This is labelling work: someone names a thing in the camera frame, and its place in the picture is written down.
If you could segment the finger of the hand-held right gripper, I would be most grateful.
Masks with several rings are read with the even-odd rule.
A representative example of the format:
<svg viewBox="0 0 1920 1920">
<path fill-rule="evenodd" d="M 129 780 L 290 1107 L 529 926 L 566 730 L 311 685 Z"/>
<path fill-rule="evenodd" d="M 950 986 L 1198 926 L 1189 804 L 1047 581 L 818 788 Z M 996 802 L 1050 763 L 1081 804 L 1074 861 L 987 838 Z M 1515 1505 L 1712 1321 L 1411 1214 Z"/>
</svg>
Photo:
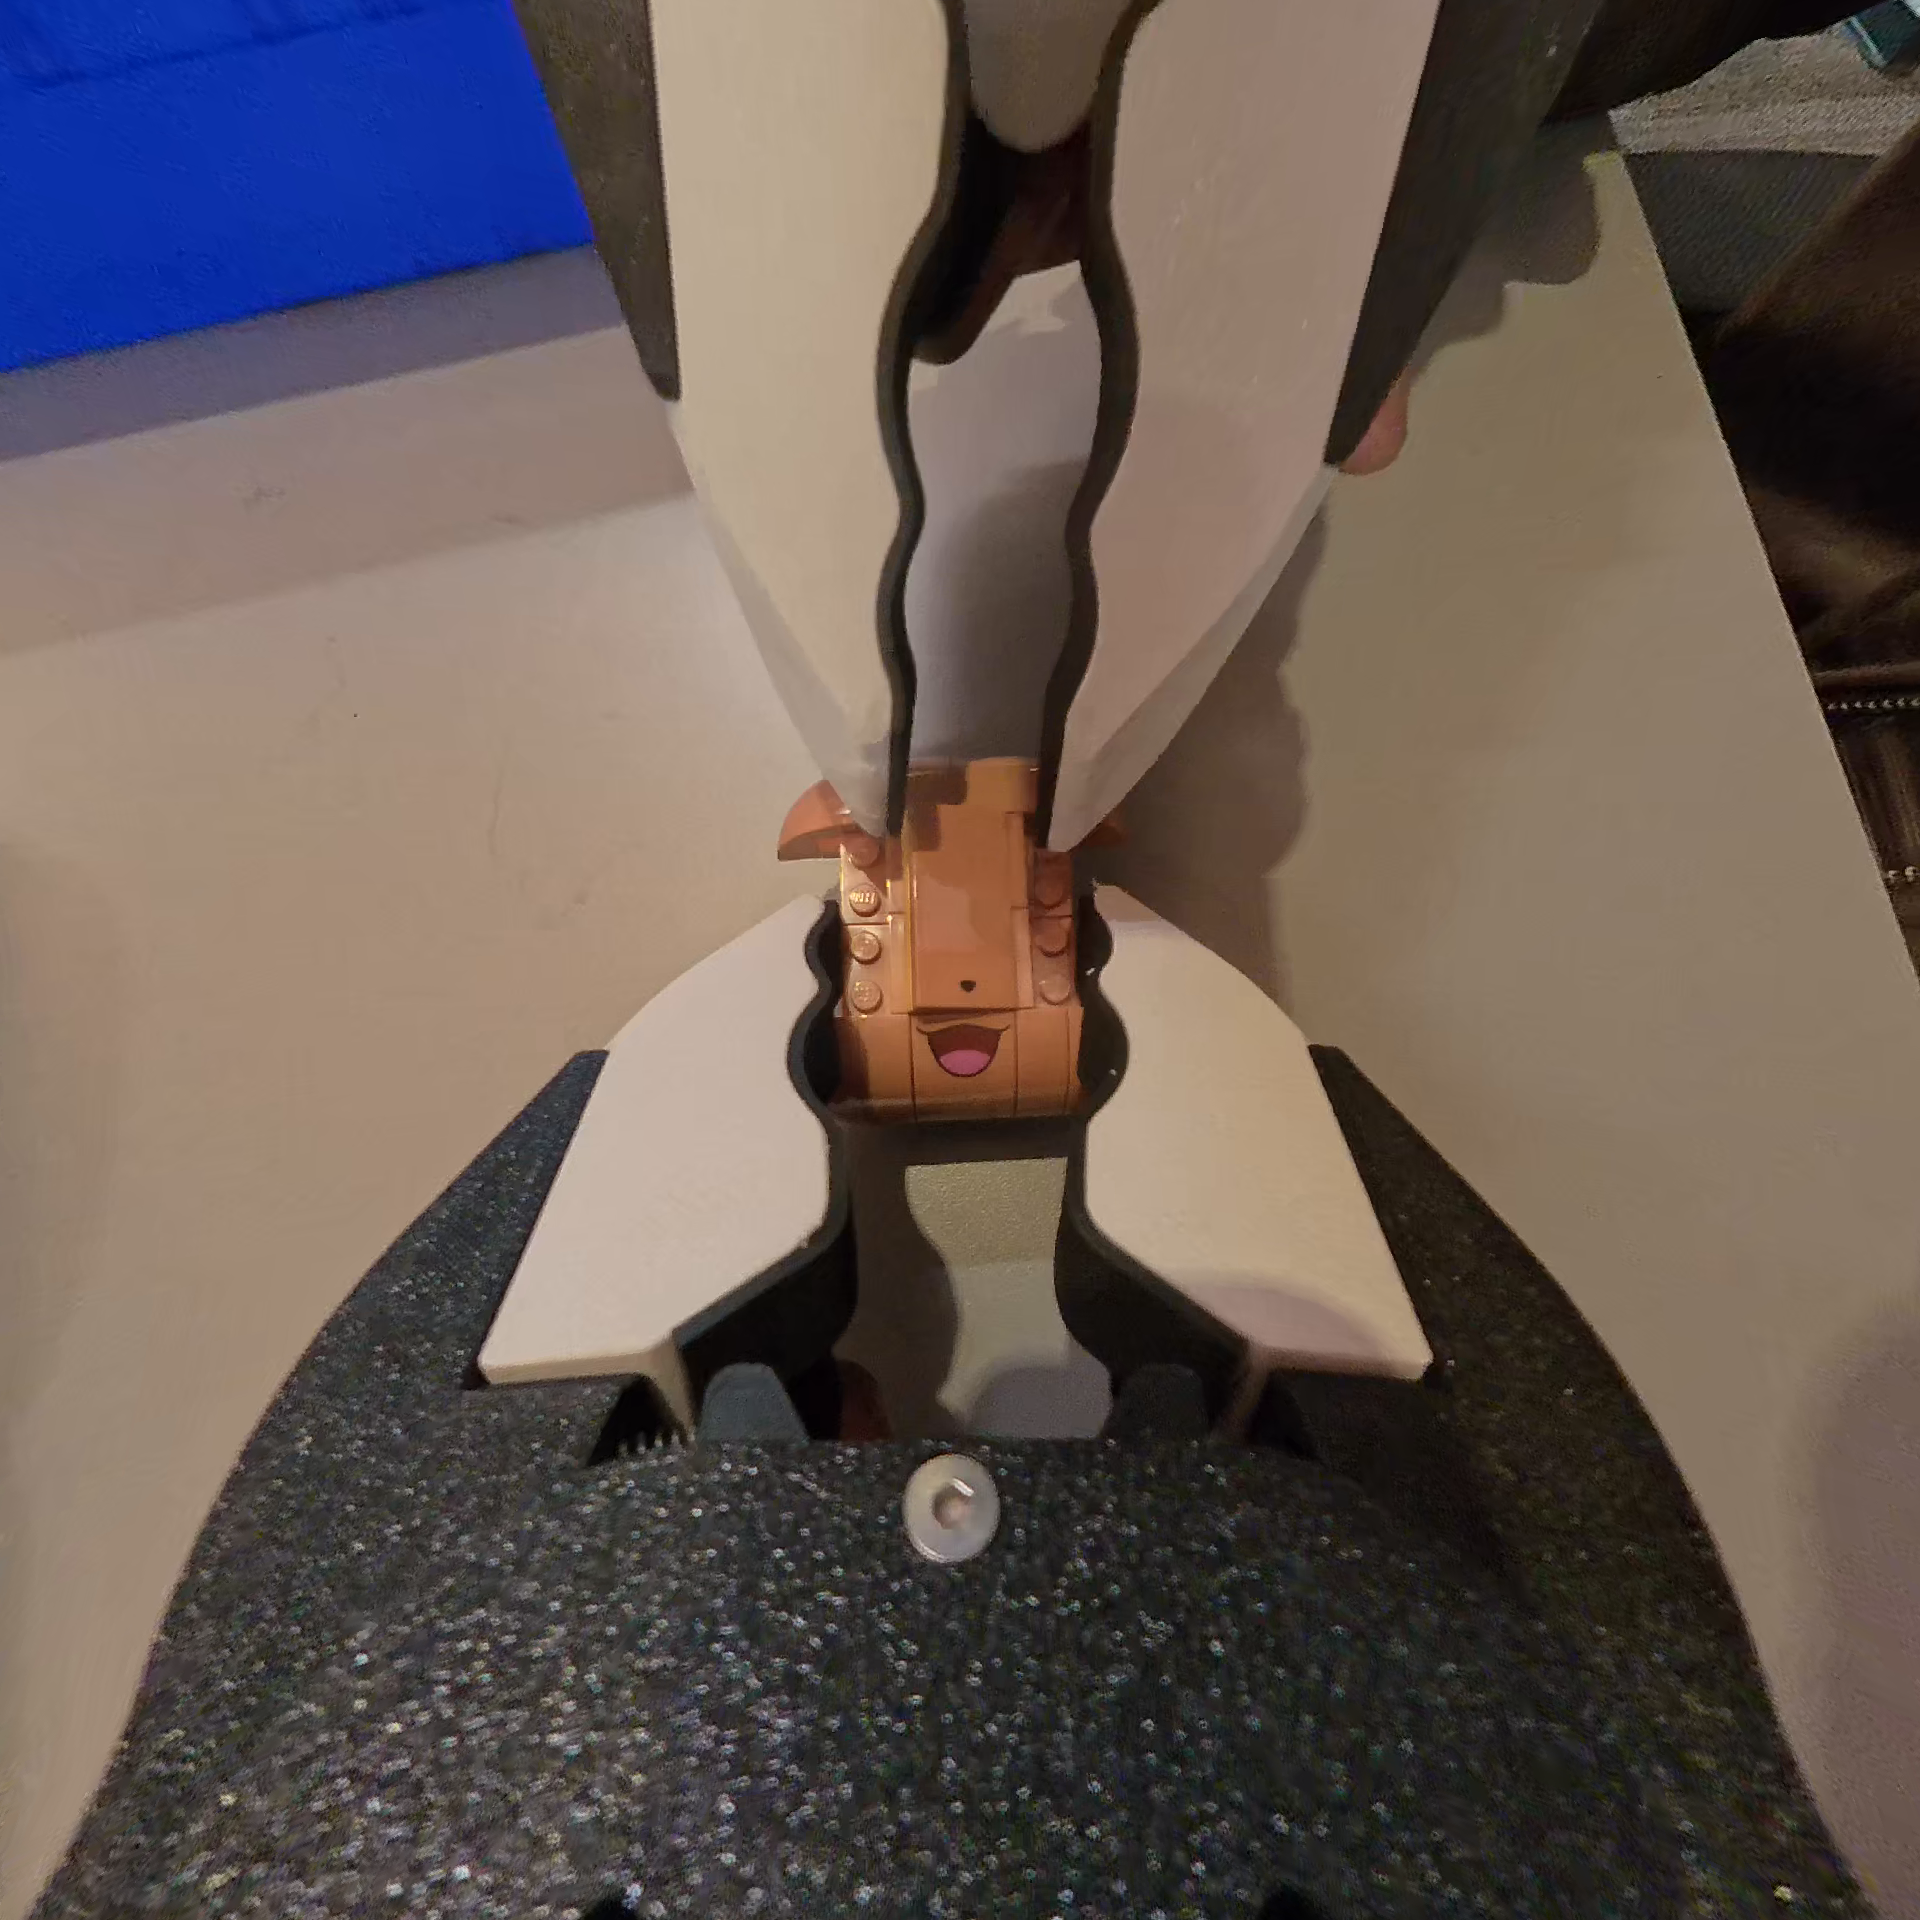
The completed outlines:
<svg viewBox="0 0 1920 1920">
<path fill-rule="evenodd" d="M 650 5 L 668 420 L 783 707 L 859 823 L 899 807 L 916 291 L 952 213 L 957 3 Z"/>
<path fill-rule="evenodd" d="M 1167 2 L 1115 28 L 1089 118 L 1100 401 L 1047 702 L 1054 850 L 1165 754 L 1329 490 L 1437 14 Z"/>
</svg>

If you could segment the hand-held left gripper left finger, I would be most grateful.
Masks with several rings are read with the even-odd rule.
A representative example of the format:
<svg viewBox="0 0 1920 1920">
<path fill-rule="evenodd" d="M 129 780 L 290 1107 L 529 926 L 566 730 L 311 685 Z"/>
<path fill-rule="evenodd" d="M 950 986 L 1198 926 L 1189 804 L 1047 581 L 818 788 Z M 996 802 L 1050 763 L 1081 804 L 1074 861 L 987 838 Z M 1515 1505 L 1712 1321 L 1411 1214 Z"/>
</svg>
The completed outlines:
<svg viewBox="0 0 1920 1920">
<path fill-rule="evenodd" d="M 607 1048 L 483 1340 L 483 1378 L 797 1379 L 853 1320 L 851 1180 L 804 1075 L 826 904 L 682 972 Z"/>
</svg>

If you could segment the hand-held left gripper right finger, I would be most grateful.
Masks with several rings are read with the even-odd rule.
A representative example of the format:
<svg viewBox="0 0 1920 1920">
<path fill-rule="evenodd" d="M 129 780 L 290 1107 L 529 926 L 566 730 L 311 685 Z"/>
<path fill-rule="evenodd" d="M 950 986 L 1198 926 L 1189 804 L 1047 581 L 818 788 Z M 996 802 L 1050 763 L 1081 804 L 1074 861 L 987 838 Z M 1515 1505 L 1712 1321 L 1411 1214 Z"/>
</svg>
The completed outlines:
<svg viewBox="0 0 1920 1920">
<path fill-rule="evenodd" d="M 1115 1371 L 1168 1360 L 1420 1379 L 1428 1331 L 1302 1030 L 1120 887 L 1086 900 L 1083 1075 L 1065 1200 L 1072 1335 Z"/>
</svg>

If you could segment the brown lego assembly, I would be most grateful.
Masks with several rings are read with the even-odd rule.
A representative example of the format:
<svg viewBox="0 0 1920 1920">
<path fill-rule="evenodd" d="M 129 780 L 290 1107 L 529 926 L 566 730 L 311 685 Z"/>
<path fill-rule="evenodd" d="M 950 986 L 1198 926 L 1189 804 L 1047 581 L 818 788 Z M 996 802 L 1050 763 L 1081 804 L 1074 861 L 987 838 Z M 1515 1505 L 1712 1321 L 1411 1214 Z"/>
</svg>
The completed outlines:
<svg viewBox="0 0 1920 1920">
<path fill-rule="evenodd" d="M 1084 1102 L 1076 867 L 1038 839 L 1023 758 L 918 766 L 896 834 L 829 780 L 780 859 L 835 857 L 842 923 L 835 1104 L 862 1122 L 1050 1119 Z"/>
</svg>

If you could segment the large blue plastic bin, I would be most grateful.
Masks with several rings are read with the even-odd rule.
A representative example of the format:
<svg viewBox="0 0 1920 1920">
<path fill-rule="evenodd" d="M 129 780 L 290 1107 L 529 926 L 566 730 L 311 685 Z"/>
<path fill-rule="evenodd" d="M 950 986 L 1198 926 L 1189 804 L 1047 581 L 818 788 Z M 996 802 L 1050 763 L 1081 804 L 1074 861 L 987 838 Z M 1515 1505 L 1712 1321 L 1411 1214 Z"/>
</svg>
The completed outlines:
<svg viewBox="0 0 1920 1920">
<path fill-rule="evenodd" d="M 3 362 L 588 243 L 507 2 L 6 2 Z"/>
</svg>

